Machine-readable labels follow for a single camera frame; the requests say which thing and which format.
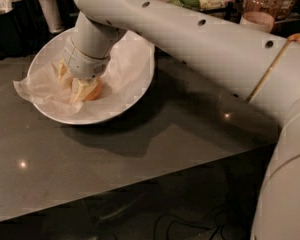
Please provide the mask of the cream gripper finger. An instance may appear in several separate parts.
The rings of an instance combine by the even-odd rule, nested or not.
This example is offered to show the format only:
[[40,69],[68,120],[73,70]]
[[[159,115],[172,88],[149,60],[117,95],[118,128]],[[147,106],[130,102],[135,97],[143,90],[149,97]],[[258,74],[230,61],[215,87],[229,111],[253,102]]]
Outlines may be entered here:
[[78,79],[74,78],[71,83],[71,100],[73,102],[79,102],[83,100],[83,87],[87,83],[91,83],[94,79]]
[[63,83],[68,83],[73,79],[73,75],[68,69],[67,65],[65,64],[64,60],[61,60],[59,62],[58,66],[58,83],[63,84]]

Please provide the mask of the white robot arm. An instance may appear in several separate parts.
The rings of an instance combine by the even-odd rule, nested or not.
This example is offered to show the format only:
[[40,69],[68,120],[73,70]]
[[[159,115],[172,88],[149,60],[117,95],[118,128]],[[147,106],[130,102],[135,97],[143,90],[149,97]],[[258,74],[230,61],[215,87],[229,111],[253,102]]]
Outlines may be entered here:
[[158,0],[74,2],[63,56],[75,77],[103,74],[133,31],[279,123],[251,240],[300,240],[300,44]]

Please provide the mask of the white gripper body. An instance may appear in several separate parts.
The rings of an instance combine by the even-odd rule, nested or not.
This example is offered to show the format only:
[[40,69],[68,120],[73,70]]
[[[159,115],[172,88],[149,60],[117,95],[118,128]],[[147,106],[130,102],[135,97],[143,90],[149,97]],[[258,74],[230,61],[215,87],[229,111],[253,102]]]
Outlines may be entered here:
[[98,59],[83,54],[75,47],[71,37],[66,39],[62,56],[68,70],[79,79],[93,79],[103,75],[110,61],[109,56]]

